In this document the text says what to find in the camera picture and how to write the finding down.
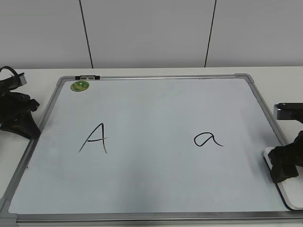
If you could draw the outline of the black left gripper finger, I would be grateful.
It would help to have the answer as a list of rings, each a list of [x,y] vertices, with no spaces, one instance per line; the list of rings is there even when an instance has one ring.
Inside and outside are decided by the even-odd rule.
[[[0,123],[2,131],[20,135],[26,139],[38,139],[41,131],[36,125],[30,112],[21,113]]]

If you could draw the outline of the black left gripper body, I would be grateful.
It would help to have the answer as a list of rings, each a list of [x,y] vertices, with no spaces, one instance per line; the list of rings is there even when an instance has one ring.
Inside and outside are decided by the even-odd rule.
[[[8,92],[0,96],[0,117],[12,118],[19,114],[35,112],[40,104],[29,95]]]

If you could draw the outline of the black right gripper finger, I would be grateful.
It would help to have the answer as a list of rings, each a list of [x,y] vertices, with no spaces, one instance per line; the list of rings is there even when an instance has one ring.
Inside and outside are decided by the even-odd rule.
[[[274,183],[280,183],[289,178],[296,178],[299,173],[296,168],[297,148],[293,144],[272,149],[268,157],[272,164],[270,176]]]

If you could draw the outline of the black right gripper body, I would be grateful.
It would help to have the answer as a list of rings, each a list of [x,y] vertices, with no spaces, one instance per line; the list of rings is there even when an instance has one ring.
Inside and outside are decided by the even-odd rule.
[[[303,149],[303,130],[298,133],[298,136],[293,141],[293,146],[297,151],[302,151]]]

